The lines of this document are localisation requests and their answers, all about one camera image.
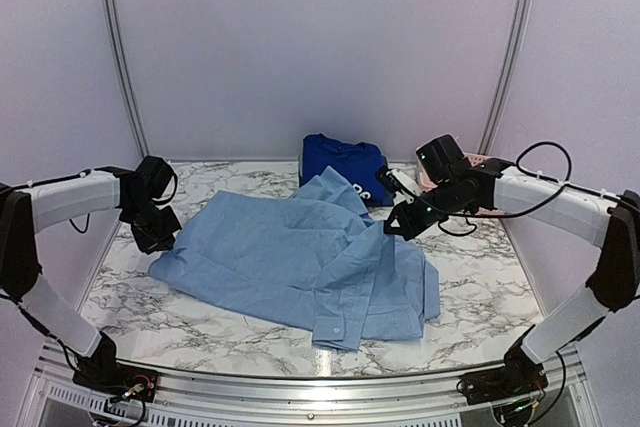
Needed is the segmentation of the royal blue printed t-shirt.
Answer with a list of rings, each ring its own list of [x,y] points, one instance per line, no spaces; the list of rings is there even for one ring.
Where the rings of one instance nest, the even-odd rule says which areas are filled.
[[[299,185],[303,186],[328,166],[348,180],[368,207],[393,205],[393,194],[378,181],[376,174],[387,167],[387,158],[374,144],[356,144],[310,134],[302,141],[299,156]]]

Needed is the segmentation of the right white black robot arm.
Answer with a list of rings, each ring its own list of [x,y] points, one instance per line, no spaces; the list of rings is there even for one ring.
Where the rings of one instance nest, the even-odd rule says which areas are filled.
[[[571,163],[562,178],[555,178],[526,169],[520,159],[475,162],[449,135],[422,146],[416,156],[431,182],[428,188],[389,167],[376,175],[387,190],[404,198],[385,221],[386,233],[412,240],[453,218],[499,220],[509,235],[518,233],[516,222],[551,228],[548,235],[534,234],[538,241],[550,241],[549,247],[520,238],[516,252],[536,290],[552,269],[562,267],[569,268],[575,290],[547,305],[543,320],[514,342],[500,367],[472,371],[459,384],[469,403],[545,388],[546,361],[639,297],[638,193],[576,185]]]

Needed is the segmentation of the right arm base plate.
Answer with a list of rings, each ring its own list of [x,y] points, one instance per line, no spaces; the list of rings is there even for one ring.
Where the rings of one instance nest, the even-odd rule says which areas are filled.
[[[541,393],[548,385],[546,375],[540,376],[540,371],[535,371],[531,378],[522,378],[519,374],[510,376],[505,367],[498,367],[463,374],[456,390],[468,405],[477,405]]]

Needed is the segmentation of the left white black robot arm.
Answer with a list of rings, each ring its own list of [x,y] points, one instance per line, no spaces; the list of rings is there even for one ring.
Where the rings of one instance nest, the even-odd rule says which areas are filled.
[[[48,261],[78,260],[54,247],[68,225],[111,213],[129,226],[144,254],[170,250],[180,222],[170,206],[177,175],[160,157],[146,156],[133,168],[82,170],[68,176],[1,187],[1,295],[45,338],[58,344],[81,385],[116,392],[133,374],[117,360],[115,342],[86,320],[65,295],[60,268]]]

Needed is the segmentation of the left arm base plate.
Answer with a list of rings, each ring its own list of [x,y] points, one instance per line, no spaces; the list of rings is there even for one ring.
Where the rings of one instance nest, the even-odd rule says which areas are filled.
[[[91,390],[109,394],[114,402],[130,400],[151,403],[156,395],[159,372],[153,369],[117,364],[113,372],[107,374],[76,368],[73,383]]]

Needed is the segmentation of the light blue shirt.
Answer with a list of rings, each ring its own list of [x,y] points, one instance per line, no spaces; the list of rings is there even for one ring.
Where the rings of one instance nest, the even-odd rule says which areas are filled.
[[[347,351],[364,340],[419,339],[440,313],[437,269],[415,244],[387,234],[330,168],[286,199],[216,193],[149,273]]]

